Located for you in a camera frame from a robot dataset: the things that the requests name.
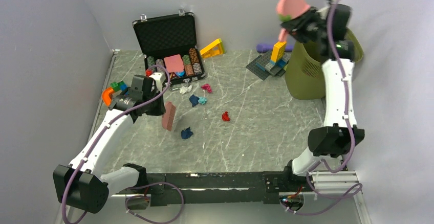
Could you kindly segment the yellow triangular block toy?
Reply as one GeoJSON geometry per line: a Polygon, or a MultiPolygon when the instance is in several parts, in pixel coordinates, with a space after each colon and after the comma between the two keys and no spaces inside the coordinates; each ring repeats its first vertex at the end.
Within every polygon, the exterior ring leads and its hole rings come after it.
{"type": "Polygon", "coordinates": [[[219,56],[225,54],[225,48],[223,42],[220,38],[217,38],[206,47],[200,50],[200,55],[202,58],[210,58],[214,56],[219,56]]]}

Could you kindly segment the olive green waste basket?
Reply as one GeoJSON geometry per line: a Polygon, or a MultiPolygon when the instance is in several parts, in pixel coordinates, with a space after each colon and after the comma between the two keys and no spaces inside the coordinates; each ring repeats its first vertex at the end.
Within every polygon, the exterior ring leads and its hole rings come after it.
{"type": "Polygon", "coordinates": [[[313,100],[326,96],[321,64],[328,58],[321,56],[318,49],[318,44],[311,40],[294,44],[284,77],[288,91],[295,99],[313,100]]]}

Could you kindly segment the dark blue paper scrap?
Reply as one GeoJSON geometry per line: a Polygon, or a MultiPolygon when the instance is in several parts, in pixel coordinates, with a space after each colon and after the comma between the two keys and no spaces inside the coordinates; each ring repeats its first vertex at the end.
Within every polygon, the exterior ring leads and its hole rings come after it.
{"type": "Polygon", "coordinates": [[[199,97],[197,97],[196,95],[191,95],[189,97],[189,101],[190,101],[192,107],[195,107],[199,104],[199,97]]]}

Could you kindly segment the pink dustpan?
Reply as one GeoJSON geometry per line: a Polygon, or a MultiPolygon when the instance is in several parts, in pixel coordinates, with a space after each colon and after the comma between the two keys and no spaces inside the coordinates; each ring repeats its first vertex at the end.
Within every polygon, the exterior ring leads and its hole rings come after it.
{"type": "Polygon", "coordinates": [[[293,20],[309,10],[306,0],[279,0],[276,13],[281,23],[293,20]]]}

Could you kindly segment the magenta paper scrap near case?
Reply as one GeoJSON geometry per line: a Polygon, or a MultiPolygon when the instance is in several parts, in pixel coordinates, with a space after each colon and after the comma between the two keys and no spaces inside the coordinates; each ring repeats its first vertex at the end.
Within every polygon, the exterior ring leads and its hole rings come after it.
{"type": "Polygon", "coordinates": [[[210,93],[210,94],[212,93],[212,88],[211,88],[211,86],[208,83],[205,83],[205,84],[201,85],[201,88],[203,90],[205,90],[207,93],[210,93]]]}

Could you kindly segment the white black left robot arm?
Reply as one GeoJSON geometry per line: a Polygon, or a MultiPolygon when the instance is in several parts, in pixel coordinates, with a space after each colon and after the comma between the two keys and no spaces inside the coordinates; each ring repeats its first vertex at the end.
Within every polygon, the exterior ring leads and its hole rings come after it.
{"type": "Polygon", "coordinates": [[[103,174],[103,169],[124,133],[140,116],[165,114],[164,82],[162,73],[135,75],[131,85],[111,100],[103,122],[84,149],[68,165],[55,168],[53,180],[63,208],[98,213],[109,196],[127,188],[134,193],[146,189],[146,169],[142,166],[128,163],[108,174],[103,174]]]}

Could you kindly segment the white paper scrap near case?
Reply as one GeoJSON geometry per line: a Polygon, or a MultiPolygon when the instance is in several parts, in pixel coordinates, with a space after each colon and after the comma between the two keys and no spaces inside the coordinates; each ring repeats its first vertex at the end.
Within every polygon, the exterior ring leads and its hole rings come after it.
{"type": "Polygon", "coordinates": [[[191,90],[192,90],[192,85],[182,86],[179,88],[179,93],[183,95],[183,94],[191,92],[191,90]]]}

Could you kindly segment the orange horseshoe toy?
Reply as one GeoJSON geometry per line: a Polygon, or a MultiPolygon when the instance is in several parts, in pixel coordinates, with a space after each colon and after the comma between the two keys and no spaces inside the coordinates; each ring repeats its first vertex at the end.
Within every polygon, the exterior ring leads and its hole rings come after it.
{"type": "Polygon", "coordinates": [[[108,87],[102,92],[101,99],[107,107],[110,106],[115,92],[116,91],[112,87],[108,87]]]}

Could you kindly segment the pink card in case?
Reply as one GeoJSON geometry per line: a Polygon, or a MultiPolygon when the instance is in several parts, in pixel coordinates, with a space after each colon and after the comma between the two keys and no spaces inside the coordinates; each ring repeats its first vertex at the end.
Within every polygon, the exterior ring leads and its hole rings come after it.
{"type": "Polygon", "coordinates": [[[165,57],[163,61],[169,73],[184,71],[184,62],[180,54],[165,57]]]}

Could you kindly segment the aluminium frame rail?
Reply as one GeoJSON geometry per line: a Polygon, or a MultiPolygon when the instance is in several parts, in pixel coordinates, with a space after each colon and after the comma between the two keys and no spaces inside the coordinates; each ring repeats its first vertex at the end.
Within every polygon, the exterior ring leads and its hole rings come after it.
{"type": "Polygon", "coordinates": [[[314,171],[310,173],[307,183],[321,194],[344,194],[346,190],[359,183],[354,171],[314,171]]]}

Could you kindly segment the red paper scrap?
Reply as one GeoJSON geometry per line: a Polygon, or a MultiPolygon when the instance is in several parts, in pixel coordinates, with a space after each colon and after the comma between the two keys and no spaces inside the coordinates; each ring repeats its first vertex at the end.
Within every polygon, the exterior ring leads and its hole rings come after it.
{"type": "Polygon", "coordinates": [[[227,121],[227,122],[230,121],[229,113],[228,113],[227,111],[225,111],[225,112],[222,114],[222,120],[223,120],[223,121],[227,121]]]}

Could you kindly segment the pink hand brush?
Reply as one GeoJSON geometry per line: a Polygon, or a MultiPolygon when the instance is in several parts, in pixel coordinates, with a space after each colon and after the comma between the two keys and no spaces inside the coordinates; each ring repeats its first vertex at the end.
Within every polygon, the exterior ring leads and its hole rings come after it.
{"type": "Polygon", "coordinates": [[[167,102],[165,104],[165,113],[161,119],[161,125],[164,129],[172,131],[173,121],[176,114],[176,106],[172,102],[167,102]]]}

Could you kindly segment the cyan paper scrap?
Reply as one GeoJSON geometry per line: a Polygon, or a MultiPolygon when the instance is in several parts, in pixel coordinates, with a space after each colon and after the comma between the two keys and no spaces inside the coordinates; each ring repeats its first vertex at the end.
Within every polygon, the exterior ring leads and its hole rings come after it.
{"type": "Polygon", "coordinates": [[[207,98],[205,97],[198,97],[198,103],[201,105],[205,105],[207,103],[207,98]]]}

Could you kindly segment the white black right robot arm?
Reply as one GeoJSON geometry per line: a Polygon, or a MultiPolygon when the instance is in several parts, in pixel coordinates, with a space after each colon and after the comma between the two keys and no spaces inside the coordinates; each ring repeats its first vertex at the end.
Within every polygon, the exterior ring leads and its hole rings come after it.
{"type": "Polygon", "coordinates": [[[357,127],[352,104],[353,69],[363,55],[347,27],[349,6],[332,4],[330,9],[318,10],[301,3],[280,6],[277,11],[281,39],[292,36],[296,41],[285,75],[288,90],[297,99],[326,99],[322,127],[309,132],[307,148],[282,177],[283,186],[295,191],[302,185],[301,176],[328,157],[352,154],[363,140],[364,130],[357,127]]]}

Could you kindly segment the green blue building blocks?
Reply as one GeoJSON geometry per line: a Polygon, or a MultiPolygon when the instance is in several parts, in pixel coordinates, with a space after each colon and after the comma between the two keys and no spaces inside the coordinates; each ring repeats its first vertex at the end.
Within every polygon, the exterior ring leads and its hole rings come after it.
{"type": "Polygon", "coordinates": [[[113,89],[114,92],[124,91],[128,88],[127,84],[124,81],[112,82],[110,83],[110,87],[113,89]]]}

